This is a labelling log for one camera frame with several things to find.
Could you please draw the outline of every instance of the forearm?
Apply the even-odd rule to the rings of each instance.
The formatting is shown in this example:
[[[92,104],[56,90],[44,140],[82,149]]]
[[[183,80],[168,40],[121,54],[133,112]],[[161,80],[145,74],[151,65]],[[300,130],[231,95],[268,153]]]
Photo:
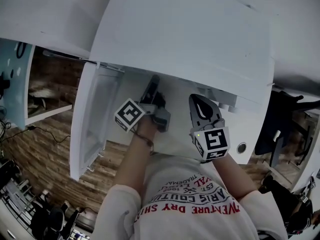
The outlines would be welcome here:
[[[141,127],[138,133],[153,142],[156,130]],[[144,139],[133,135],[124,159],[116,172],[113,185],[119,184],[131,187],[141,195],[150,151],[151,147]]]
[[[228,154],[214,159],[213,165],[219,173],[227,191],[237,200],[257,190],[255,183],[248,174]]]

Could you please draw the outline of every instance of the wall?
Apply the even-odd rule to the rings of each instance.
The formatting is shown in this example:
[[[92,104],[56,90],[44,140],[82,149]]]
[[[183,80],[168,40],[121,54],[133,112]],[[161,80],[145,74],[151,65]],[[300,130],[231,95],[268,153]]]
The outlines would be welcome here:
[[[89,57],[109,0],[0,0],[0,38]]]

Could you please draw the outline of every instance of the white t-shirt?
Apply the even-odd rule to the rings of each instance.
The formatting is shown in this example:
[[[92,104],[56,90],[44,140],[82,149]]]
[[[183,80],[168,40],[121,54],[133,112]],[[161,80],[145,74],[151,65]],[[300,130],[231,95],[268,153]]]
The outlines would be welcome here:
[[[254,191],[237,202],[212,163],[154,155],[144,186],[142,199],[128,186],[113,186],[90,239],[288,239],[272,194]]]

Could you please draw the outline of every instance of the open cabinet door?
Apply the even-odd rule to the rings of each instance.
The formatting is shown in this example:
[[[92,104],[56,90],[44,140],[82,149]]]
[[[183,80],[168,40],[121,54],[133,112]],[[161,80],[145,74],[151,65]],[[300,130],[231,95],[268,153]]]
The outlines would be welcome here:
[[[108,120],[122,72],[87,62],[73,110],[70,176],[79,180],[105,147]]]

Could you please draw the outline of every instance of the round hole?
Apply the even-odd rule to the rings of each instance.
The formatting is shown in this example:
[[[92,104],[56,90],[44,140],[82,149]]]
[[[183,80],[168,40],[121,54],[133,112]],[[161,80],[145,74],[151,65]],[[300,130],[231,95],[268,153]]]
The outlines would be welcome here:
[[[247,144],[245,142],[243,143],[240,143],[239,146],[236,148],[236,151],[239,153],[239,154],[242,154],[243,152],[245,152],[247,149]]]

